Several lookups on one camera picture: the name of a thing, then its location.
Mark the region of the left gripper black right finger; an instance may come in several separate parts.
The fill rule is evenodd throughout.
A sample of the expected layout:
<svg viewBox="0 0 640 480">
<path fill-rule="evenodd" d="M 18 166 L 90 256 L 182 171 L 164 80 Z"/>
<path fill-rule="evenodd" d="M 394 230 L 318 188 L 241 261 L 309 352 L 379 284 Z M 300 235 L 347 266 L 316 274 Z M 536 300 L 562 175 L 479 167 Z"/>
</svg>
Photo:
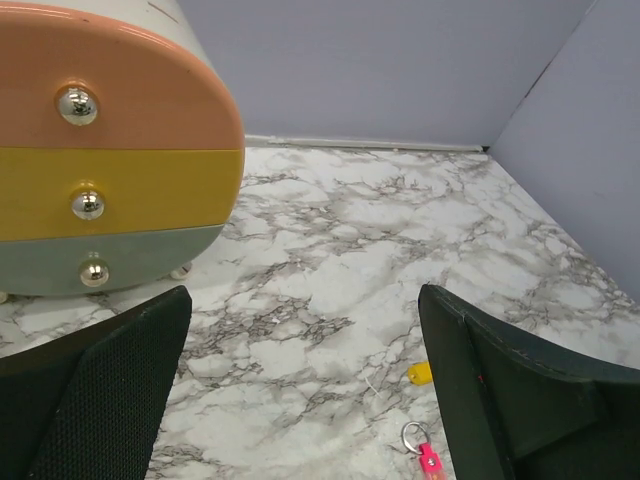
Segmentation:
<svg viewBox="0 0 640 480">
<path fill-rule="evenodd" d="M 639 372 L 425 285 L 418 310 L 459 479 L 636 479 Z"/>
</svg>

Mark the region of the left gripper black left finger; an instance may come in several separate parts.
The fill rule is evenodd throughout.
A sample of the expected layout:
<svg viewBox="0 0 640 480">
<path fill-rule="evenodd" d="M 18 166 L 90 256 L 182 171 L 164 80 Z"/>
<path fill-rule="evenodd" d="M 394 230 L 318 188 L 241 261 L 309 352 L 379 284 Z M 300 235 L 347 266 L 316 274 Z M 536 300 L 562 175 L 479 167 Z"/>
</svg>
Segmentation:
<svg viewBox="0 0 640 480">
<path fill-rule="evenodd" d="M 2 358 L 2 478 L 144 478 L 191 314 L 178 286 Z"/>
</svg>

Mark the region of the pink strap keyring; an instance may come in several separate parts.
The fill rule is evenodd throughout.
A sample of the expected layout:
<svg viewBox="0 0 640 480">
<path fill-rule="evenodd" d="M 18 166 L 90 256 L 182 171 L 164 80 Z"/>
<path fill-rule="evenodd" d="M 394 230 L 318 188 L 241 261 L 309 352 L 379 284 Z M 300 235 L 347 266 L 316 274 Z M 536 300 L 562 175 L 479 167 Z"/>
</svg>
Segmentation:
<svg viewBox="0 0 640 480">
<path fill-rule="evenodd" d="M 417 446 L 409 438 L 409 432 L 415 429 L 422 434 L 423 441 Z M 425 480 L 445 480 L 446 473 L 439 455 L 431 446 L 431 438 L 427 426 L 422 422 L 407 422 L 401 430 L 401 441 L 404 447 L 418 457 L 419 465 Z"/>
</svg>

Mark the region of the yellow key tag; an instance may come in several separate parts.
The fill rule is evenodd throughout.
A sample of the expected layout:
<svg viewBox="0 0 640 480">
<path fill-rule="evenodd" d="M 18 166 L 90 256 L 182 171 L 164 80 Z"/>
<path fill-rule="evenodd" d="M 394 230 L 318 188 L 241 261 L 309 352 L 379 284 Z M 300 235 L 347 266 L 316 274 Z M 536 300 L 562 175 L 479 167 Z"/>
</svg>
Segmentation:
<svg viewBox="0 0 640 480">
<path fill-rule="evenodd" d="M 433 382 L 433 374 L 428 362 L 411 365 L 407 370 L 407 376 L 413 385 L 423 386 Z"/>
</svg>

